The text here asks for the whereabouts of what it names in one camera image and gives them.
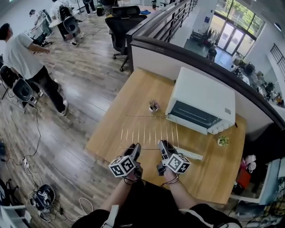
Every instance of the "small plant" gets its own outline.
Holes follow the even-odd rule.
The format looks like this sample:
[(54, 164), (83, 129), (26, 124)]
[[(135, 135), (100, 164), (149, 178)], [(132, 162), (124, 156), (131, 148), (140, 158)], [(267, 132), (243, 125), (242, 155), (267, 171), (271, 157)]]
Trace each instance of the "small plant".
[(149, 107), (150, 112), (156, 112), (157, 110), (160, 109), (156, 100), (151, 100), (149, 103), (150, 103), (150, 107)]
[(219, 146), (227, 146), (228, 145), (228, 136), (221, 135), (218, 139)]

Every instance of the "oven door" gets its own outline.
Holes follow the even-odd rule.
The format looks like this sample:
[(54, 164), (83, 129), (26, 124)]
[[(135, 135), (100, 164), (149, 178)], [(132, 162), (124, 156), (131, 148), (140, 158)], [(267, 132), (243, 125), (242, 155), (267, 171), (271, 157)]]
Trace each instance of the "oven door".
[(170, 114), (195, 123), (206, 129), (221, 121), (221, 119), (216, 116), (179, 101), (176, 101)]

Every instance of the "black pants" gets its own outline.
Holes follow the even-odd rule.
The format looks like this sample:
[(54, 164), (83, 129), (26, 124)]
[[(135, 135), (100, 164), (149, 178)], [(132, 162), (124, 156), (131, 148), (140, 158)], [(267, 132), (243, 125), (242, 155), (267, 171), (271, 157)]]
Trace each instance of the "black pants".
[[(88, 5), (88, 4), (85, 4), (85, 3), (84, 3), (84, 5), (85, 5), (85, 8), (86, 8), (87, 13), (90, 14), (89, 5)], [(92, 10), (95, 11), (95, 6), (94, 6), (93, 0), (90, 2), (90, 6), (91, 6)]]
[(63, 104), (63, 98), (57, 91), (59, 85), (51, 79), (45, 66), (43, 66), (43, 68), (34, 77), (27, 81), (29, 85), (35, 84), (36, 86), (40, 86), (49, 96), (58, 112), (64, 111), (65, 106)]

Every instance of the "glass door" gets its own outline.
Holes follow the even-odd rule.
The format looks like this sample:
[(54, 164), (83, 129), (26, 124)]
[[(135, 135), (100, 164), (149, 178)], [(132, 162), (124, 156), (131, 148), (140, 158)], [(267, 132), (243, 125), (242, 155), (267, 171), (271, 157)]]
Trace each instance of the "glass door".
[(226, 47), (225, 51), (228, 52), (230, 55), (233, 55), (243, 37), (244, 33), (238, 29), (235, 29), (234, 35), (232, 36), (232, 39)]
[(223, 29), (222, 35), (221, 35), (219, 43), (218, 43), (219, 48), (221, 48), (221, 49), (227, 48), (226, 45), (228, 43), (229, 38), (232, 35), (233, 30), (234, 30), (234, 27), (227, 23)]

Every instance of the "person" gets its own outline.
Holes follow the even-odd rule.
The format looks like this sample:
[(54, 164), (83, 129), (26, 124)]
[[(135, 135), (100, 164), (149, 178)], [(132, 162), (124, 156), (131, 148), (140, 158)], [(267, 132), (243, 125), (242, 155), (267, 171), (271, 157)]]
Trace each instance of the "person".
[[(68, 0), (52, 0), (53, 1), (53, 5), (50, 9), (50, 17), (53, 20), (59, 20), (58, 18), (58, 10), (61, 6), (65, 6), (69, 8), (69, 2)], [(64, 35), (69, 34), (68, 31), (66, 30), (66, 28), (64, 27), (63, 23), (59, 24), (59, 29), (62, 31), (62, 33)], [(80, 32), (80, 38), (82, 39), (84, 37), (84, 33)], [(73, 45), (77, 45), (76, 39), (75, 39), (75, 34), (73, 34), (73, 38), (70, 41), (71, 44)]]
[(83, 3), (85, 5), (85, 8), (86, 8), (86, 11), (87, 11), (87, 15), (90, 16), (90, 9), (89, 9), (89, 5), (91, 6), (91, 9), (93, 10), (93, 13), (96, 13), (96, 9), (95, 9), (95, 6), (94, 6), (94, 2), (93, 0), (83, 0)]
[(211, 48), (209, 49), (209, 51), (208, 51), (207, 58), (208, 58), (209, 60), (212, 60), (212, 61), (214, 62), (216, 55), (217, 55), (216, 45), (213, 44), (212, 47), (211, 47)]
[(240, 223), (207, 204), (199, 204), (168, 167), (164, 178), (170, 190), (122, 179), (98, 210), (80, 218), (72, 228), (193, 227), (241, 228)]
[(118, 0), (101, 0), (100, 1), (103, 8), (105, 9), (105, 15), (109, 16), (111, 14), (111, 9), (114, 6), (119, 6), (118, 5)]
[(0, 40), (6, 42), (3, 54), (4, 64), (29, 83), (40, 86), (49, 96), (57, 111), (65, 116), (68, 102), (63, 100), (58, 92), (60, 85), (50, 78), (46, 67), (32, 54), (32, 52), (50, 53), (50, 50), (34, 44), (33, 40), (24, 33), (13, 36), (8, 23), (0, 28)]
[(32, 9), (29, 14), (30, 16), (33, 16), (35, 26), (39, 24), (42, 27), (43, 32), (48, 37), (52, 33), (52, 30), (49, 28), (49, 23), (46, 20), (46, 14), (43, 11), (35, 11), (34, 9)]

